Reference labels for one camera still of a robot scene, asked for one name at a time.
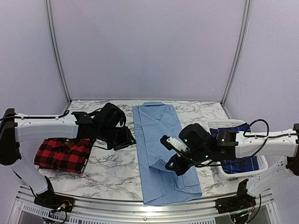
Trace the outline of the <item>light blue long sleeve shirt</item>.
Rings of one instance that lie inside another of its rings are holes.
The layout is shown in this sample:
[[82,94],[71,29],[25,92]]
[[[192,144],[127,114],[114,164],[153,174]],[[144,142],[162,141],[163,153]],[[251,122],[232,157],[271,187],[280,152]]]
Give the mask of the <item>light blue long sleeve shirt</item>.
[[175,152],[164,147],[160,139],[164,135],[177,138],[182,129],[174,107],[147,102],[133,107],[133,119],[144,204],[160,206],[200,198],[195,168],[182,176],[165,168]]

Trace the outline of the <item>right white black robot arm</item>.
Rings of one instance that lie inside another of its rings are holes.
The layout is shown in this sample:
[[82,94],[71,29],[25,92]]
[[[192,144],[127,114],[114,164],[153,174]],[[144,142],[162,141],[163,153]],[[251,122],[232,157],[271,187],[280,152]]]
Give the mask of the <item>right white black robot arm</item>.
[[222,131],[213,137],[201,125],[195,123],[185,127],[179,138],[164,135],[161,144],[176,153],[166,163],[165,168],[180,176],[195,166],[216,167],[220,161],[227,160],[235,165],[235,160],[247,161],[258,155],[280,155],[281,159],[266,171],[245,179],[238,185],[235,196],[216,201],[218,208],[225,203],[241,209],[247,203],[255,204],[255,198],[272,187],[278,180],[299,174],[299,125],[280,132],[266,131],[251,133],[243,131]]

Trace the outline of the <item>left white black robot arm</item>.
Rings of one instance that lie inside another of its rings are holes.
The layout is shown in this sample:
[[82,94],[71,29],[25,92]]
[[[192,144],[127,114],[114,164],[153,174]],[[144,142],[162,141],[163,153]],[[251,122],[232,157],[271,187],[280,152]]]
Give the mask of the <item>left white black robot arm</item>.
[[41,175],[20,153],[20,143],[45,138],[91,139],[106,143],[108,150],[134,145],[126,115],[117,106],[106,103],[91,113],[69,112],[62,115],[25,115],[6,110],[0,119],[0,163],[9,166],[34,192],[37,201],[54,208],[59,204],[50,180]]

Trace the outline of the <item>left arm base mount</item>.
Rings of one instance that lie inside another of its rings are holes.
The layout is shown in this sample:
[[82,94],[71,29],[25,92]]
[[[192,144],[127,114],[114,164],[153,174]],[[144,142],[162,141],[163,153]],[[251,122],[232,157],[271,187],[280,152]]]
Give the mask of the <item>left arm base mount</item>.
[[56,203],[45,203],[37,198],[34,199],[34,204],[52,209],[54,211],[66,211],[66,212],[72,212],[74,202],[75,202],[74,198],[64,197],[64,196],[58,196]]

